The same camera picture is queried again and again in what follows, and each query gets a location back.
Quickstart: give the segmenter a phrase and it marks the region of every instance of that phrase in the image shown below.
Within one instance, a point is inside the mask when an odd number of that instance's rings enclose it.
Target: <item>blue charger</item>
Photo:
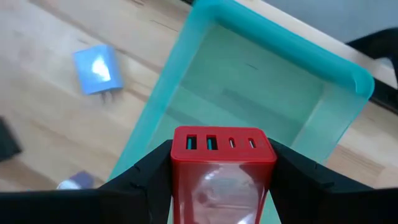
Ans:
[[[111,46],[97,45],[76,52],[73,57],[84,94],[123,88],[115,51]]]

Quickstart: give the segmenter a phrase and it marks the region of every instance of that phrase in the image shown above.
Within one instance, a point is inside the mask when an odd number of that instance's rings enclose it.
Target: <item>wooden table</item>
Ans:
[[[392,69],[260,0],[237,0],[396,87]],[[0,1],[0,115],[24,152],[0,163],[0,190],[54,189],[86,170],[109,176],[190,10],[179,0]],[[125,89],[80,92],[72,53],[111,44]],[[398,116],[368,103],[328,167],[373,187],[398,186]]]

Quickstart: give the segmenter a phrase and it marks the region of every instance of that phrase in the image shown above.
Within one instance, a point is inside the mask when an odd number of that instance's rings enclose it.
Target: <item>red charger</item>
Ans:
[[[171,158],[175,224],[260,222],[277,160],[260,129],[181,126]]]

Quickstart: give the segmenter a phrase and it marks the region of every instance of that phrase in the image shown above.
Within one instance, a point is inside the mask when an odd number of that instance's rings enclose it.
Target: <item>translucent plastic tub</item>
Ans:
[[[197,1],[111,177],[181,125],[258,127],[323,162],[373,88],[365,69],[234,1]]]

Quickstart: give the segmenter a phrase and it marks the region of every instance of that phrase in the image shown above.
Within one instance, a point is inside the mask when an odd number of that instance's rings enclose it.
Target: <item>plastic storage container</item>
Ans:
[[[373,88],[365,69],[239,3],[197,0],[111,177],[181,125],[257,127],[323,162]]]

